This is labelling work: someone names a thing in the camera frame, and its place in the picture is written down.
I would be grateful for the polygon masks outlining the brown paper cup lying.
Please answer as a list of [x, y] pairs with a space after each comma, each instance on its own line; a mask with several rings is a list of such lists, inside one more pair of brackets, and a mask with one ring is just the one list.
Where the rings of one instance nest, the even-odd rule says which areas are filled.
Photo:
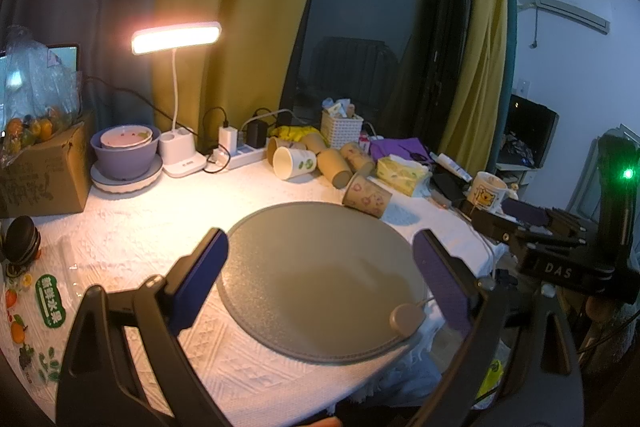
[[317, 160], [320, 172], [335, 188], [341, 190], [349, 184], [352, 169], [338, 150], [326, 148], [317, 155]]

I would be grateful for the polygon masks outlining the patterned paper cup front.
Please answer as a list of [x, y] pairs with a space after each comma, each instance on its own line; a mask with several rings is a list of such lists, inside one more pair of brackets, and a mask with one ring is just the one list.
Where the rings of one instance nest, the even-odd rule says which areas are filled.
[[355, 173], [346, 186], [342, 205], [381, 219], [391, 199], [392, 193]]

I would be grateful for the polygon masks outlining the yellow curtain right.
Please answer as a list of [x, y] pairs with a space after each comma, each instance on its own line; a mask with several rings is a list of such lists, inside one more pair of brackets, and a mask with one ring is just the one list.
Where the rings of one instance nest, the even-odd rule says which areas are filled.
[[456, 94], [439, 148], [468, 173], [485, 169], [506, 62], [508, 0], [472, 0]]

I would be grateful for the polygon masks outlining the white paper cup green logo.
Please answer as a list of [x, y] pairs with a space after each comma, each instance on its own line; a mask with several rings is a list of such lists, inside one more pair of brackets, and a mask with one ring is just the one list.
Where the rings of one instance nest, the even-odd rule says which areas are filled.
[[273, 155], [272, 167], [280, 180], [289, 180], [312, 173], [317, 168], [317, 156], [311, 150], [279, 147]]

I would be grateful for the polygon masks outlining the white power strip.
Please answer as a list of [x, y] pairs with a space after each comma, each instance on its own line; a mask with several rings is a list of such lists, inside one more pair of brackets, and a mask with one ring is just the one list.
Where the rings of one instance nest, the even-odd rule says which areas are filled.
[[221, 147], [216, 147], [213, 154], [207, 158], [205, 170], [210, 173], [234, 170], [254, 164], [254, 162], [262, 161], [265, 158], [265, 147], [255, 148], [249, 145], [242, 145], [233, 155], [229, 155], [227, 151]]

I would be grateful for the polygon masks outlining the plastic bag of fruit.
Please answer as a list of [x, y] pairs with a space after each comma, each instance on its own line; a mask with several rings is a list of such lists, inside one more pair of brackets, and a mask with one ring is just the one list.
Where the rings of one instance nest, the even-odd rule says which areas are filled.
[[80, 115], [80, 74], [58, 54], [13, 26], [6, 44], [1, 166], [68, 129]]

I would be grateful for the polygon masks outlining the yellow cloth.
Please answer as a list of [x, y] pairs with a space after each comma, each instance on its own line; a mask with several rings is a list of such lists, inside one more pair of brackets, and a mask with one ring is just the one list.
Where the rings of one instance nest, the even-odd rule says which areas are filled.
[[319, 134], [320, 131], [312, 126], [280, 126], [274, 128], [270, 135], [284, 141], [300, 142], [305, 136], [314, 133]]

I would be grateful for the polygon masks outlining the yellow curtain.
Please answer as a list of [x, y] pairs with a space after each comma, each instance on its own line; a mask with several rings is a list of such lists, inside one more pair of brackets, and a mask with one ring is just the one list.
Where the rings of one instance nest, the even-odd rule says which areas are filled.
[[276, 108], [307, 0], [156, 0], [160, 25], [216, 20], [212, 46], [152, 57], [156, 105], [177, 109], [181, 124], [210, 150], [224, 120], [240, 127], [259, 107]]
[[508, 0], [472, 0], [456, 94], [439, 148], [468, 173], [485, 169], [506, 62]]

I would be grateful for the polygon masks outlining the purple bowl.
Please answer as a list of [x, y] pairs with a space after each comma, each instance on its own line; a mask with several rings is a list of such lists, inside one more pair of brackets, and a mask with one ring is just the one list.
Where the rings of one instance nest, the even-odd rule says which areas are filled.
[[151, 162], [158, 153], [160, 143], [160, 130], [157, 127], [149, 127], [153, 131], [153, 138], [149, 143], [128, 148], [128, 150], [107, 150], [100, 144], [101, 134], [108, 128], [99, 132], [90, 140], [93, 152], [96, 153], [96, 164], [99, 170], [111, 179], [131, 180], [141, 176], [151, 166]]

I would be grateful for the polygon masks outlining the patterned paper cup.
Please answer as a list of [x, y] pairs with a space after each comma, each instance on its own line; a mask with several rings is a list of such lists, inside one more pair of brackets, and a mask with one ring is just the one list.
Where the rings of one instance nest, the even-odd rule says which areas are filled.
[[346, 186], [342, 205], [381, 219], [391, 199], [392, 193], [355, 173]]
[[375, 169], [375, 162], [367, 153], [361, 150], [356, 142], [344, 144], [341, 147], [340, 153], [353, 173], [360, 174], [360, 176], [367, 178]]

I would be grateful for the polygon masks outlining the purple cloth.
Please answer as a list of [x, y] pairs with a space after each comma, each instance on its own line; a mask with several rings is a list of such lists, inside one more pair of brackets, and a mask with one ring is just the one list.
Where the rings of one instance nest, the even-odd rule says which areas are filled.
[[369, 152], [374, 161], [395, 155], [405, 160], [417, 161], [421, 165], [433, 164], [430, 152], [418, 138], [373, 140]]

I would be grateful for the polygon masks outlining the pink inner bowl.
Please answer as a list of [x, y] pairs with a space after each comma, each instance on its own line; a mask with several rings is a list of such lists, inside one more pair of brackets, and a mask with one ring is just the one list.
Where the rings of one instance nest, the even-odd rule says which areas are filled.
[[105, 130], [100, 136], [100, 144], [107, 150], [128, 150], [149, 143], [153, 131], [140, 124], [125, 124]]

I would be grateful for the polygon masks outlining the fruit print plastic bag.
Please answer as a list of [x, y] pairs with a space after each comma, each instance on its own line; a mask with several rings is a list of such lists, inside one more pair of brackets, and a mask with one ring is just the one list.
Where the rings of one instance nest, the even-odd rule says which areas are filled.
[[30, 391], [54, 392], [65, 346], [82, 299], [72, 243], [67, 236], [40, 247], [28, 265], [2, 265], [1, 344]]

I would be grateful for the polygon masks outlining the white scalloped plate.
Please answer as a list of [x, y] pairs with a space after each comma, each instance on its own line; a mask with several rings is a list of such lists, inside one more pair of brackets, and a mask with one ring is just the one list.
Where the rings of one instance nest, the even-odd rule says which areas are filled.
[[142, 191], [155, 183], [163, 172], [163, 161], [160, 156], [155, 155], [151, 166], [141, 176], [131, 180], [111, 179], [99, 170], [98, 164], [94, 164], [90, 169], [90, 176], [93, 185], [99, 190], [110, 194], [129, 194]]

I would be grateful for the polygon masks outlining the round grey placemat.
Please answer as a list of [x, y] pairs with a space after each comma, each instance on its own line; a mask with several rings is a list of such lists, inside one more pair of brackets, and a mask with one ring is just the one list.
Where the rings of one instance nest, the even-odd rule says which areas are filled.
[[410, 243], [381, 220], [328, 202], [258, 210], [228, 233], [216, 285], [258, 343], [310, 363], [349, 364], [404, 341], [390, 325], [427, 287]]

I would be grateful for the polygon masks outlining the black power adapter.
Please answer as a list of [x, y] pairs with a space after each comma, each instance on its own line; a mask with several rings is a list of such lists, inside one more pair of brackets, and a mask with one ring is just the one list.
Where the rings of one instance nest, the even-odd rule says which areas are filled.
[[246, 144], [262, 148], [267, 142], [268, 124], [261, 119], [253, 120], [246, 126]]

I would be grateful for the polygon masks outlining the brown cardboard box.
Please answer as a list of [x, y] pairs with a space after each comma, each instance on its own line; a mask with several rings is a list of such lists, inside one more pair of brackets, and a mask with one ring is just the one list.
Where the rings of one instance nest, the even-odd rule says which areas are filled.
[[2, 169], [1, 216], [58, 216], [84, 210], [96, 160], [90, 145], [94, 130], [94, 114], [85, 113], [73, 127], [29, 147]]

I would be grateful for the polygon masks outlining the white woven basket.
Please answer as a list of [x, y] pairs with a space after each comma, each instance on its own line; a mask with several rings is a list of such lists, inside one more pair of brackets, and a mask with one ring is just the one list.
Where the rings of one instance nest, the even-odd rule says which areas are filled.
[[331, 148], [339, 150], [343, 145], [357, 142], [363, 125], [363, 118], [333, 117], [326, 110], [322, 113], [321, 134]]

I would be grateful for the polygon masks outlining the brown paper cup behind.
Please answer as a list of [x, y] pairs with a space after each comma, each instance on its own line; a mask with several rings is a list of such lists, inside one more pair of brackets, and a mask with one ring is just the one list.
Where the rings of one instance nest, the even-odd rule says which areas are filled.
[[272, 136], [267, 143], [267, 160], [270, 166], [273, 165], [274, 154], [281, 147], [292, 148], [293, 150], [306, 150], [306, 145], [304, 143], [283, 140], [276, 136]]

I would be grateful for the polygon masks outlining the white charger plug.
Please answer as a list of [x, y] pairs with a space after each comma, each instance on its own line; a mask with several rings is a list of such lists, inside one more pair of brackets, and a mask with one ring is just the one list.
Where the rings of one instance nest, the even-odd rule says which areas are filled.
[[238, 129], [227, 126], [220, 127], [218, 130], [218, 147], [233, 156], [238, 148]]

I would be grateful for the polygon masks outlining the yellow tissue pack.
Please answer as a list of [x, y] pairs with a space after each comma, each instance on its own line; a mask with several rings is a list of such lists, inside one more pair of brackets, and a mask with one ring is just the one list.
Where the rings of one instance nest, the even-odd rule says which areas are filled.
[[428, 193], [431, 170], [420, 162], [397, 155], [382, 157], [376, 163], [376, 176], [395, 191], [409, 197], [424, 197]]

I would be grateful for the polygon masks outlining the black round case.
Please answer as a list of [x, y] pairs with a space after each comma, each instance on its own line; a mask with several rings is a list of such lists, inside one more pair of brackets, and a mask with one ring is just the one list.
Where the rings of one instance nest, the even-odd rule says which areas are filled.
[[12, 265], [29, 265], [35, 260], [41, 245], [41, 235], [31, 217], [15, 218], [9, 225], [1, 246], [3, 260]]

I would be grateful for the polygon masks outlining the white air conditioner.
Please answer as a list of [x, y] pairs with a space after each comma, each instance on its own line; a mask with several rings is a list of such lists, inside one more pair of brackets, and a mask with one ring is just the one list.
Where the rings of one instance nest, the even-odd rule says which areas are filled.
[[580, 23], [600, 34], [611, 31], [612, 5], [608, 0], [518, 0], [520, 7], [535, 8]]

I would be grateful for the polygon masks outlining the patterned paper cup back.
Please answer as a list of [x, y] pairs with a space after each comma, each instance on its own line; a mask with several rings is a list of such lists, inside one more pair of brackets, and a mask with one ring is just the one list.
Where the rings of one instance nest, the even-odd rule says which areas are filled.
[[375, 169], [375, 162], [367, 153], [361, 150], [356, 142], [344, 144], [341, 147], [340, 153], [353, 173], [360, 174], [360, 176], [367, 178]]

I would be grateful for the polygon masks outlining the white cartoon mug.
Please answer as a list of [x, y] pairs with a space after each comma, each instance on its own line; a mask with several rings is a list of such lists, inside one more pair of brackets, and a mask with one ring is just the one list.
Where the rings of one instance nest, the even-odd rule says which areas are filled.
[[476, 208], [496, 211], [509, 187], [498, 176], [486, 171], [480, 171], [474, 176], [466, 200]]

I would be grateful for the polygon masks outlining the black television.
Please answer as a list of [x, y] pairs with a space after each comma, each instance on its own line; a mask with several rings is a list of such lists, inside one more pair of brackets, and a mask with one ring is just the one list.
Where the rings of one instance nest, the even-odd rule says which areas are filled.
[[558, 122], [559, 115], [554, 110], [512, 94], [498, 161], [501, 164], [541, 168]]

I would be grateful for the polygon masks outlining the yellow curtain left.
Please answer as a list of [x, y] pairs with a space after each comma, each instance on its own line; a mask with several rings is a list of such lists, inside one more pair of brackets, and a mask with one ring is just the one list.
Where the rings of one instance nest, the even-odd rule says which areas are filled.
[[276, 108], [307, 0], [156, 0], [160, 25], [216, 20], [212, 46], [152, 57], [156, 105], [177, 109], [181, 124], [210, 150], [224, 120], [240, 127], [259, 107]]

